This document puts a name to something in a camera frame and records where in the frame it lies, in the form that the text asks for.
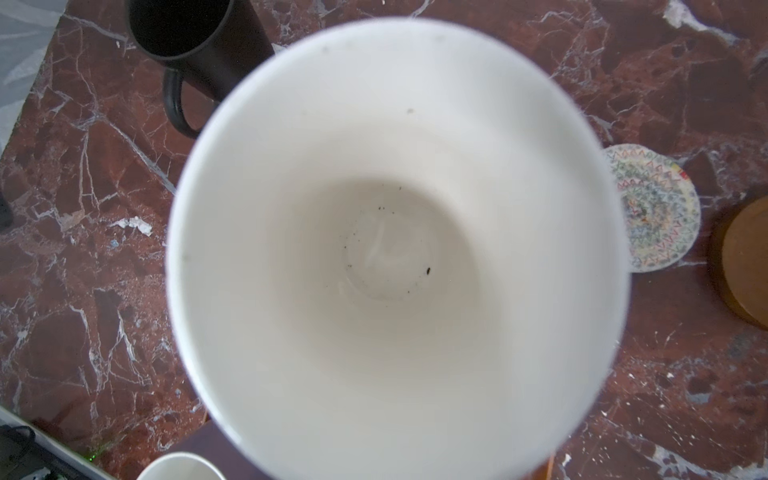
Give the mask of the purple mug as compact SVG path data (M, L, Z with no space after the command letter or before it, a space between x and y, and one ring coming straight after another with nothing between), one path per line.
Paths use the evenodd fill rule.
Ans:
M209 421L138 476L138 480L153 479L268 480L269 476L243 456L215 422Z

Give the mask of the large round wooden coaster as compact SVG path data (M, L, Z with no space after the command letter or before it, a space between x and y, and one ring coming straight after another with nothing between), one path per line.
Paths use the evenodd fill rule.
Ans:
M708 249L710 277L721 299L742 320L767 328L767 198L727 210Z

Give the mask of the black mug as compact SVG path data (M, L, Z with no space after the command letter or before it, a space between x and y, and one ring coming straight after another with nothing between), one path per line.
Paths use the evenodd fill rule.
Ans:
M137 47L165 68L163 104L181 134L201 133L188 123L182 91L189 84L221 102L275 55L254 7L245 0L132 0L124 3L127 28Z

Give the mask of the light blue mug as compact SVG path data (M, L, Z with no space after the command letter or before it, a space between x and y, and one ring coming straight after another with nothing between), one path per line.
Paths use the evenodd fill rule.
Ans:
M517 479L595 402L631 277L571 98L445 21L289 46L208 121L168 227L176 344L275 479Z

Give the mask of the woven round coaster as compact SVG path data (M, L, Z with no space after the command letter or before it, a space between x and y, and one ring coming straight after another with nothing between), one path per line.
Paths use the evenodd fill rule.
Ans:
M691 178L669 157L642 145L613 145L603 154L621 195L630 271L654 272L681 260L701 227Z

